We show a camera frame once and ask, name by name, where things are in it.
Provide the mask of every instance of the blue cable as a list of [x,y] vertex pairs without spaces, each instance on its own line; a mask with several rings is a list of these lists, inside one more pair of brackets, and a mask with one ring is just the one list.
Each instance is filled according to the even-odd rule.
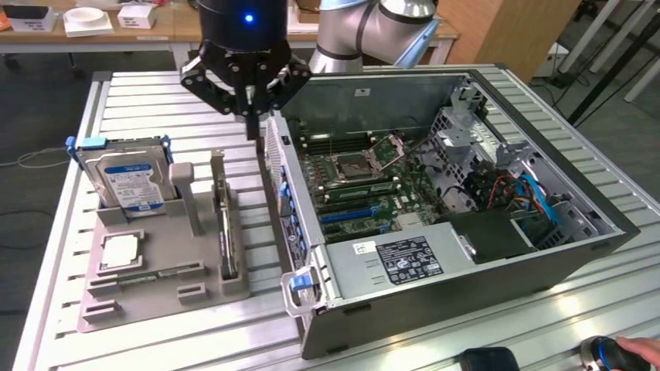
[[540,191],[539,183],[536,182],[535,178],[528,175],[521,175],[520,177],[529,183],[532,191],[536,195],[536,199],[539,200],[540,207],[544,210],[549,221],[555,224],[559,224],[557,214],[555,213],[555,209],[548,206],[548,203],[545,203],[544,193]]
[[603,361],[603,364],[605,365],[605,367],[608,369],[612,369],[612,367],[609,367],[609,365],[608,365],[608,360],[605,359],[605,356],[603,354],[603,340],[599,343],[599,355],[600,355],[600,360]]

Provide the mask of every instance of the white label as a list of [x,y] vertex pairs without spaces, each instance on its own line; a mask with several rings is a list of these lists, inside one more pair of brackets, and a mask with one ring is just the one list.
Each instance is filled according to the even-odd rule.
[[355,254],[367,254],[367,253],[375,253],[376,252],[376,242],[375,241],[367,241],[367,242],[360,242],[353,244],[353,249],[355,249]]
[[169,40],[169,37],[167,37],[167,36],[136,36],[135,38],[137,40],[144,40],[144,41],[163,41],[163,40]]
[[149,164],[115,166],[103,171],[124,209],[144,211],[163,206],[161,190],[149,180],[153,175]]
[[371,89],[367,88],[367,89],[356,89],[355,90],[355,96],[356,97],[368,97],[371,94]]

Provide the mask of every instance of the red cable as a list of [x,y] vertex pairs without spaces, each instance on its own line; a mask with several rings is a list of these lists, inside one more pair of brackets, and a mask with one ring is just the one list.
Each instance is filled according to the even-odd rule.
[[493,203],[493,196],[495,196],[495,189],[497,188],[497,182],[500,181],[501,178],[507,178],[509,175],[501,175],[495,179],[493,183],[493,189],[491,190],[491,197],[488,198],[488,205],[485,206],[485,209],[491,208],[491,204]]

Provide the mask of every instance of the aluminum workbench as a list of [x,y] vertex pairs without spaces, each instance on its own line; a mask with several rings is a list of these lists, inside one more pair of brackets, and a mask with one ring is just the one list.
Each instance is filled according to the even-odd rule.
[[[253,143],[244,126],[179,85],[176,72],[99,74],[79,138],[167,133],[177,162],[195,164],[195,192],[209,190],[209,150],[225,149],[239,191],[252,297],[87,334],[75,330],[97,196],[69,165],[15,370],[445,369],[471,347],[504,345],[524,369],[577,369],[576,346],[592,335],[660,336],[659,204],[607,160],[525,84],[501,67],[476,66],[517,110],[612,200],[641,234],[551,290],[419,328],[321,359],[299,356],[284,312],[280,263]],[[489,115],[508,140],[519,135]]]

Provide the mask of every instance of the wooden table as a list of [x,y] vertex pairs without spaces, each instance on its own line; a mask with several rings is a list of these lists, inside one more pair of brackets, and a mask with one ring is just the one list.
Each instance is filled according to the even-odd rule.
[[[51,5],[57,13],[75,7],[73,0],[40,3]],[[124,29],[116,20],[117,11],[109,11],[115,33],[109,35],[68,38],[60,19],[52,32],[0,32],[0,53],[83,53],[169,50],[175,41],[175,9],[156,8],[156,24],[152,29]]]
[[[49,5],[60,13],[75,7],[75,0],[35,0],[35,5]],[[0,54],[3,53],[84,53],[129,52],[144,50],[168,50],[175,57],[176,66],[188,60],[188,51],[199,47],[201,29],[199,14],[184,0],[156,8],[156,24],[152,29],[123,29],[116,21],[117,11],[109,11],[115,33],[111,35],[67,38],[64,22],[57,20],[52,32],[0,32]],[[317,25],[300,24],[293,9],[289,10],[289,44],[292,49],[316,47]],[[429,64],[444,64],[453,40],[459,37],[456,29],[443,22],[431,41],[433,52]]]

